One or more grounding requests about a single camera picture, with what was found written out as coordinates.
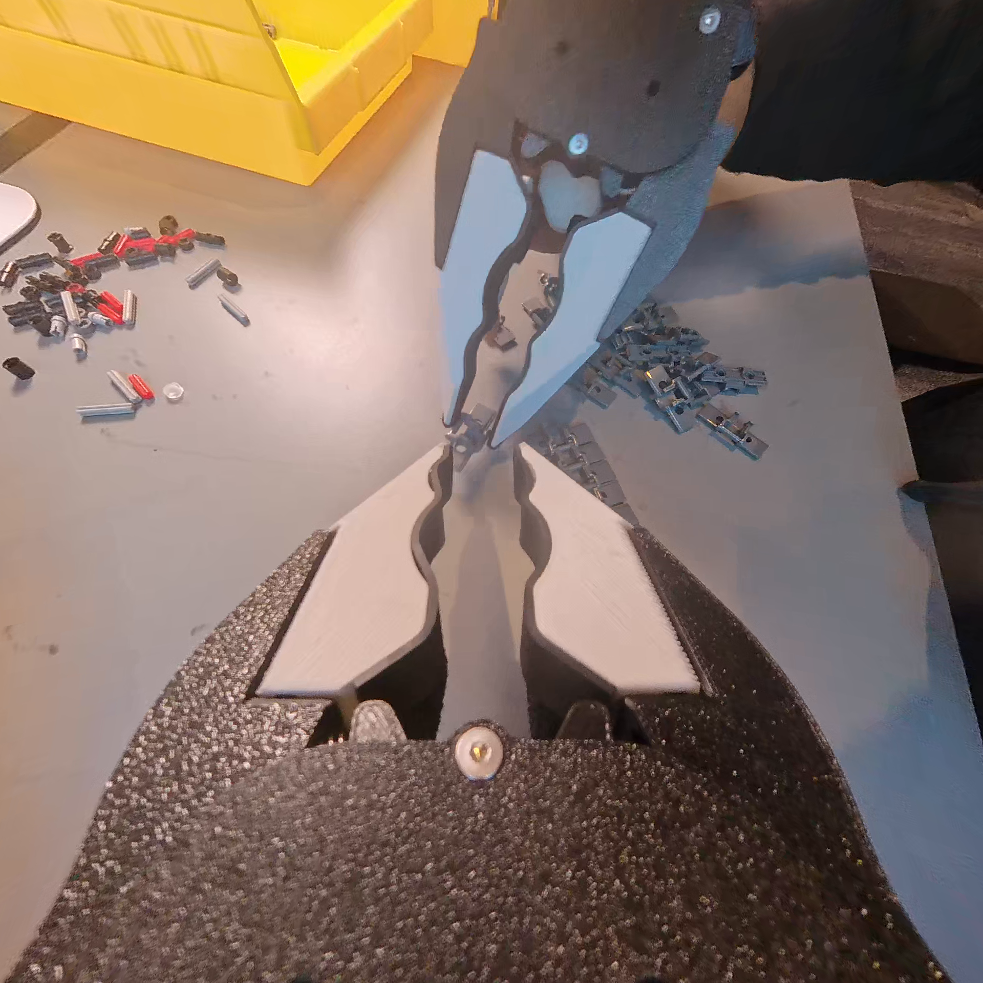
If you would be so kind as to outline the yellow storage bin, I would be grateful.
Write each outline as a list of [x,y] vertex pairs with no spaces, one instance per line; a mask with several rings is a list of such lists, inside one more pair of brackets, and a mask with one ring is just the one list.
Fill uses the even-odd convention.
[[499,1],[432,1],[433,29],[414,56],[465,67],[482,18],[498,18]]
[[433,27],[426,1],[3,1],[2,101],[309,186]]

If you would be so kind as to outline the white book stand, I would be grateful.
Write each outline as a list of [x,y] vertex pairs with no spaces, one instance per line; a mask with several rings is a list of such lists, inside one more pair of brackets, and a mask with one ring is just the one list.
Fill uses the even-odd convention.
[[36,198],[18,186],[1,183],[1,252],[12,248],[39,222]]

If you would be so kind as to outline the small grey track link cluster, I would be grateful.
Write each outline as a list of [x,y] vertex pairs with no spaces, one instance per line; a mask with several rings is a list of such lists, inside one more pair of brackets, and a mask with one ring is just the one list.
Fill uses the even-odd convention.
[[768,384],[763,370],[730,365],[708,350],[708,339],[683,326],[668,305],[647,299],[603,340],[565,384],[602,408],[623,392],[643,400],[656,417],[685,434],[702,425],[722,444],[760,460],[768,444],[729,404]]

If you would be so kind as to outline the scatter of black red pins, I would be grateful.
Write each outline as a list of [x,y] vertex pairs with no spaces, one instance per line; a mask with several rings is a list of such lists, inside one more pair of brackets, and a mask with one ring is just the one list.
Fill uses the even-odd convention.
[[[76,362],[90,353],[96,332],[133,329],[138,323],[139,299],[129,286],[115,293],[101,285],[106,273],[129,272],[171,264],[196,248],[221,252],[226,238],[220,234],[185,226],[175,215],[162,215],[156,229],[146,225],[122,226],[109,232],[92,252],[78,252],[60,232],[46,237],[51,249],[13,258],[2,264],[2,294],[16,291],[19,299],[2,303],[2,317],[17,330],[31,329],[43,342],[64,342]],[[234,300],[242,281],[227,262],[216,254],[186,277],[190,290],[218,286],[221,308],[241,326],[250,326],[249,314]],[[157,393],[138,373],[106,370],[114,392],[108,403],[82,405],[76,409],[80,422],[130,419]]]

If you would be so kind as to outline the person's right forearm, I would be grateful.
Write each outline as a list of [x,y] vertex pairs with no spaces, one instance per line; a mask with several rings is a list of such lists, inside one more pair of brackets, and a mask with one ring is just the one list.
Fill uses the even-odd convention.
[[981,183],[980,1],[754,6],[751,99],[725,170]]

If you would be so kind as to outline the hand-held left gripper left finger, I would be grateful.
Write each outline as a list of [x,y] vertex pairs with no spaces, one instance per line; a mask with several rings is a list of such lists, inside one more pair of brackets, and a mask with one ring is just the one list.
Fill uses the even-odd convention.
[[439,445],[345,514],[253,681],[260,698],[326,698],[350,719],[385,701],[407,737],[434,739],[447,682],[433,561],[452,452]]

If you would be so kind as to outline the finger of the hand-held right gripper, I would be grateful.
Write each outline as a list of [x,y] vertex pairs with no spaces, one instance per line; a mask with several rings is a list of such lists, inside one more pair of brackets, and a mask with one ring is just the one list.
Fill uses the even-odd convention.
[[599,347],[599,333],[652,228],[624,212],[584,223],[559,267],[559,302],[530,343],[518,385],[503,403],[490,445],[522,429]]
[[498,318],[504,282],[530,227],[529,189],[505,157],[475,152],[441,269],[447,364],[443,423],[455,426],[473,386],[478,347]]

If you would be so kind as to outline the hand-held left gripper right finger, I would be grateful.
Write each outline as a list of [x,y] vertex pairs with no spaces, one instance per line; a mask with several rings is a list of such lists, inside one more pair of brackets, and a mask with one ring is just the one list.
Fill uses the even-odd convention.
[[513,454],[524,590],[520,664],[534,738],[575,704],[698,694],[702,681],[637,547],[635,527],[529,445]]

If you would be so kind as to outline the grey desk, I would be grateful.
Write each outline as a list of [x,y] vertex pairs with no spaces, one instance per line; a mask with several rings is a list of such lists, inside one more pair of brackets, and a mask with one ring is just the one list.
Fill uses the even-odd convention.
[[[309,534],[441,441],[436,138],[458,71],[422,61],[313,187],[70,125],[3,179],[91,246],[172,213],[227,239],[240,326],[202,251],[116,269],[134,329],[65,342],[2,320],[2,977],[69,877],[147,710]],[[981,746],[851,186],[723,174],[670,301],[768,373],[759,463],[638,400],[589,421],[639,519],[771,650],[840,758],[891,884],[981,981]]]

